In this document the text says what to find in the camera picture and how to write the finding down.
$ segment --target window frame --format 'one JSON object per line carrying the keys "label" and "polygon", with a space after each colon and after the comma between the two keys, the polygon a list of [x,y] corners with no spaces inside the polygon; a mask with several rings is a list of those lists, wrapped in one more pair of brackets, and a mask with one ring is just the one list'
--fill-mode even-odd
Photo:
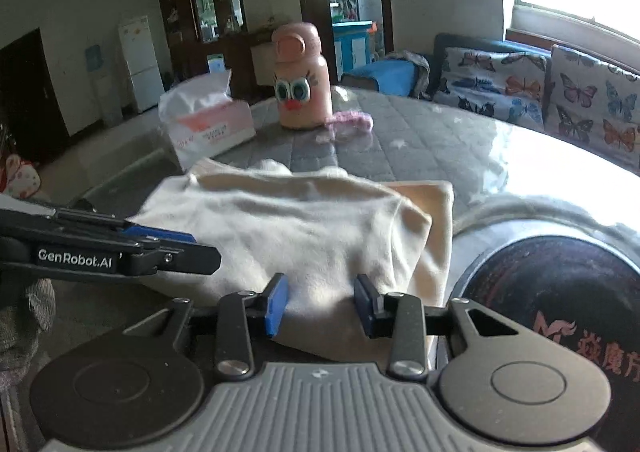
{"label": "window frame", "polygon": [[523,7],[523,8],[532,9],[532,10],[542,10],[543,12],[551,12],[552,14],[556,14],[558,16],[564,16],[566,18],[570,18],[575,21],[580,21],[582,23],[595,26],[596,28],[599,28],[601,30],[606,30],[607,32],[610,32],[612,34],[616,34],[617,36],[627,39],[635,44],[640,44],[640,38],[635,38],[633,36],[630,36],[629,34],[626,34],[625,32],[621,32],[620,30],[612,28],[611,26],[607,26],[607,25],[604,25],[603,23],[599,23],[595,20],[595,18],[591,18],[591,19],[585,18],[582,16],[577,16],[570,12],[565,12],[564,10],[557,10],[549,7],[543,7],[541,5],[529,3],[523,0],[514,0],[514,1],[515,1],[515,6],[517,7]]}

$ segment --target window sill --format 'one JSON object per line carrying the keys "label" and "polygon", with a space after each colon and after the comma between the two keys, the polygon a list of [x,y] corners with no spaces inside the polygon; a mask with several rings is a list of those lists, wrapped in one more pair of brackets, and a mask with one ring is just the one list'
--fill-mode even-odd
{"label": "window sill", "polygon": [[583,48],[620,61],[640,73],[640,44],[632,39],[572,17],[516,5],[511,28]]}

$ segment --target gray ribbed plate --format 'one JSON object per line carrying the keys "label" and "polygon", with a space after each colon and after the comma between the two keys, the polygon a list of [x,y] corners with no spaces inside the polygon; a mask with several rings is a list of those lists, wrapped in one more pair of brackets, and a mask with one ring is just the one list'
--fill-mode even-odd
{"label": "gray ribbed plate", "polygon": [[[488,452],[418,384],[375,364],[267,364],[246,382],[218,385],[203,408],[140,452]],[[554,450],[597,451],[582,440]],[[51,441],[44,452],[79,451]]]}

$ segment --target cartoon eye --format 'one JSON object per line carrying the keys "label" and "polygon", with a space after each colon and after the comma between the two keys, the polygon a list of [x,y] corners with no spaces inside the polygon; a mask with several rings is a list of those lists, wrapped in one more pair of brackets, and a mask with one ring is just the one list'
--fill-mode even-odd
{"label": "cartoon eye", "polygon": [[278,102],[286,102],[291,98],[291,88],[289,87],[289,82],[286,82],[286,80],[278,80],[274,88]]}
{"label": "cartoon eye", "polygon": [[309,102],[311,88],[306,78],[299,78],[291,83],[291,97],[299,102]]}

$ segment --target white refrigerator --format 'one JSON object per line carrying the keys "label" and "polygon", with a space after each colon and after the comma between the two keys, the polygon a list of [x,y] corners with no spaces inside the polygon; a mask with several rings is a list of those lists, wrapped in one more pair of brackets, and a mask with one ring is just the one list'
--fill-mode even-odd
{"label": "white refrigerator", "polygon": [[118,32],[127,65],[129,88],[139,113],[158,104],[164,93],[148,17],[122,23]]}

